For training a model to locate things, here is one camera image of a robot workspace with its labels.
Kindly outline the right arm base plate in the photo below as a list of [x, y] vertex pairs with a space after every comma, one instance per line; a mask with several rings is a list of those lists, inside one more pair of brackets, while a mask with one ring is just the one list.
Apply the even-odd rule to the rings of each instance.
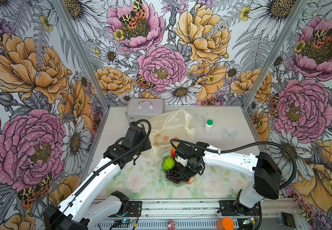
[[252, 208], [247, 208], [235, 200], [220, 200], [217, 213], [222, 216], [258, 216], [261, 213], [259, 204]]

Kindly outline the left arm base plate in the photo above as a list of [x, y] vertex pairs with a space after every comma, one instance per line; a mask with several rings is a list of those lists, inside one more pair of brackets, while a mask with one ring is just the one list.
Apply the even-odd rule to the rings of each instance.
[[109, 218], [138, 218], [142, 213], [142, 201], [129, 201], [127, 206], [122, 205], [118, 213], [109, 216]]

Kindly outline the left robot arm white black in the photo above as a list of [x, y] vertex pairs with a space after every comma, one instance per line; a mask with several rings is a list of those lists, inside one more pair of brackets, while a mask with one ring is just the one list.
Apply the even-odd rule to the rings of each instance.
[[59, 205], [49, 205], [44, 211], [44, 224], [47, 230], [87, 230], [106, 217], [127, 210], [129, 200], [121, 192], [115, 192], [105, 201], [91, 206], [92, 202], [109, 181], [119, 173], [135, 156], [151, 149], [149, 140], [138, 144], [128, 144], [124, 139], [109, 146], [95, 170], [80, 186]]

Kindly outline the light green wavy plate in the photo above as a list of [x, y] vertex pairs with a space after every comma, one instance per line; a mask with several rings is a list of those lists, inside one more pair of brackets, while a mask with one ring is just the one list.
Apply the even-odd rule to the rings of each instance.
[[162, 179], [166, 182], [170, 182], [172, 183], [175, 187], [181, 187], [183, 185], [191, 185], [191, 184], [197, 184], [198, 183], [198, 179], [196, 177], [193, 177], [192, 179], [190, 179], [188, 182], [184, 182], [178, 174], [173, 175], [174, 172], [177, 172], [176, 167], [171, 169], [171, 174], [169, 174], [169, 170], [165, 170], [163, 167], [163, 162], [165, 158], [172, 158], [171, 156], [171, 151], [167, 151], [166, 153], [164, 153], [161, 157], [161, 161], [159, 163], [159, 170], [161, 171], [161, 176]]

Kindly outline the red pink apple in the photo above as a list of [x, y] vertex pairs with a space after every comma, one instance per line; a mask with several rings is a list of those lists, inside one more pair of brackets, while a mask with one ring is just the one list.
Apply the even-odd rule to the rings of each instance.
[[186, 184], [191, 184], [192, 182], [193, 182], [193, 180], [194, 180], [194, 177], [191, 177], [190, 179], [189, 179], [189, 181], [187, 181], [187, 182], [185, 182]]

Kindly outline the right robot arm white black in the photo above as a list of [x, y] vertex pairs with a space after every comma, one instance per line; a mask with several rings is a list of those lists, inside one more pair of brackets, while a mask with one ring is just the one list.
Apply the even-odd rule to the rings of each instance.
[[227, 153], [204, 142], [194, 144], [182, 140], [172, 147], [178, 175], [185, 182], [202, 175], [207, 165], [235, 170], [253, 179], [249, 187], [238, 192], [235, 201], [220, 207], [227, 215], [247, 216], [258, 209], [261, 201], [279, 198], [282, 172], [267, 153], [246, 155], [234, 150]]

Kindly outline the translucent yellow plastic bag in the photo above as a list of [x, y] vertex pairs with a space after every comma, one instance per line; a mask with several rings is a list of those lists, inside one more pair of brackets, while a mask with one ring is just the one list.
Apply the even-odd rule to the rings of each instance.
[[151, 149], [142, 153], [145, 158], [153, 159], [170, 150], [171, 139], [192, 141], [195, 139], [193, 115], [184, 109], [156, 115], [149, 119]]

